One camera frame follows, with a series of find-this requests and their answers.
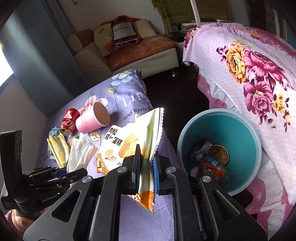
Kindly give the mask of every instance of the silver bolt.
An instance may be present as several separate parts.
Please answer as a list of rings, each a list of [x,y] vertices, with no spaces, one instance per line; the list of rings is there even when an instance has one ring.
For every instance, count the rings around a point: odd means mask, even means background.
[[[118,171],[119,173],[124,173],[124,172],[127,171],[127,168],[126,168],[126,167],[119,167],[119,168],[117,168],[117,171]]]
[[[211,181],[211,177],[209,176],[203,176],[202,177],[202,180],[205,182],[205,183],[209,183]]]
[[[173,173],[173,172],[177,171],[177,169],[175,167],[168,167],[167,170],[170,173]]]
[[[91,181],[91,176],[85,176],[85,177],[83,177],[83,178],[82,178],[82,181],[83,181],[84,183],[89,183],[89,182]]]

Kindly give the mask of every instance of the white tissue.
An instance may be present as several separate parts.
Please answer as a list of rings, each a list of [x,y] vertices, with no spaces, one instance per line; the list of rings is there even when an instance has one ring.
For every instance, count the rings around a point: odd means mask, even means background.
[[[79,139],[73,138],[67,164],[67,173],[80,168],[86,169],[97,150],[98,148],[83,133],[80,133]]]

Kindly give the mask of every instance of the red soda can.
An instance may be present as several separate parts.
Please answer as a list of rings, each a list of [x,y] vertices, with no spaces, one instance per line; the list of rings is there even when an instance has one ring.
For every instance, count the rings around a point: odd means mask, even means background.
[[[64,136],[67,136],[67,137],[73,136],[73,134],[76,131],[75,122],[79,116],[80,116],[80,113],[78,110],[74,108],[68,109],[63,118],[63,122],[61,124],[61,127],[59,128],[59,131]]]

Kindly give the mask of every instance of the bedspread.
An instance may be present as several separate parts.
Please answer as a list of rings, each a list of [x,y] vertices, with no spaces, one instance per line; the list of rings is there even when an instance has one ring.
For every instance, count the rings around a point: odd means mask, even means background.
[[[246,210],[258,213],[269,237],[296,201],[295,57],[282,39],[236,23],[198,26],[184,41],[183,61],[200,68],[199,88],[214,98],[212,105],[239,111],[261,137],[263,159]]]
[[[47,122],[38,153],[37,166],[57,166],[55,160],[48,159],[46,139],[53,127],[60,126],[67,109],[76,108],[80,113],[83,113],[95,102],[101,102],[106,106],[111,116],[110,125],[96,130],[95,138],[91,138],[90,133],[86,134],[87,138],[96,147],[100,148],[102,139],[111,125],[125,126],[127,123],[135,121],[134,115],[136,113],[144,114],[152,110],[143,84],[136,70],[131,69],[96,85],[61,108]],[[173,148],[164,132],[157,150],[160,155],[168,157],[173,166],[180,167]],[[96,172],[95,158],[96,155],[91,159],[87,171],[89,175],[97,178],[103,176],[103,174]],[[156,195],[154,213],[142,207],[127,195],[122,195],[119,240],[174,240],[171,195]]]

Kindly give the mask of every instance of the sofa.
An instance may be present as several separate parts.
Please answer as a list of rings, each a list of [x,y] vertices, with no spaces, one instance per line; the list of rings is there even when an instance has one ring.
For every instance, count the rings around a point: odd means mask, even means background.
[[[142,78],[146,78],[179,66],[176,43],[162,35],[141,39],[107,57],[96,47],[91,29],[71,34],[67,42],[77,64],[94,85],[128,69],[140,70]]]

